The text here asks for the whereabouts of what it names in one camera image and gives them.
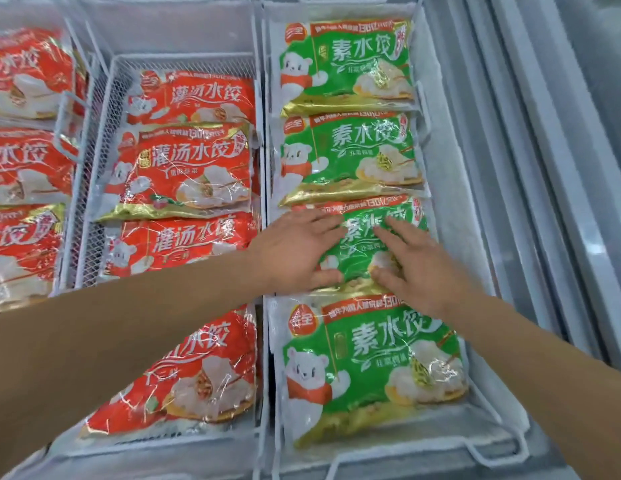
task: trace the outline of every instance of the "forearm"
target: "forearm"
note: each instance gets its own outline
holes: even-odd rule
[[[448,320],[482,355],[584,479],[621,478],[621,373],[477,296]]]
[[[264,283],[245,253],[1,314],[0,474],[107,401],[184,337],[262,294]]]

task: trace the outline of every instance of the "person's left arm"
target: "person's left arm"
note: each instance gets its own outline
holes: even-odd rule
[[[316,268],[345,234],[341,221],[290,212],[247,250],[0,314],[0,475],[205,323],[262,294],[340,282],[339,271]]]

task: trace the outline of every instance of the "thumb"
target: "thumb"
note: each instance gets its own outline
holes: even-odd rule
[[[391,290],[398,297],[402,299],[406,298],[407,290],[409,288],[408,283],[400,277],[395,276],[388,269],[384,269],[383,267],[374,267],[371,269],[371,276],[373,277],[373,280]]]
[[[344,281],[344,275],[338,269],[323,269],[315,271],[310,277],[310,288],[327,288]]]

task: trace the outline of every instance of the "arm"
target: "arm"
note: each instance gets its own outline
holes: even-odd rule
[[[0,475],[41,448],[206,322],[262,294],[340,282],[315,271],[340,216],[289,213],[251,243],[0,314]]]
[[[389,219],[377,228],[403,278],[374,278],[424,314],[465,337],[554,439],[584,480],[621,479],[621,373],[542,330],[475,287],[428,233]]]

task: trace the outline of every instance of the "hand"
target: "hand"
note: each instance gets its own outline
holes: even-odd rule
[[[317,271],[322,255],[342,239],[342,216],[319,209],[288,212],[253,239],[246,252],[264,280],[264,294],[302,293],[344,280],[337,269]]]
[[[395,254],[403,268],[400,278],[384,268],[371,276],[407,305],[425,315],[455,319],[470,299],[482,293],[464,268],[430,235],[406,221],[386,218],[398,234],[376,227],[375,235]]]

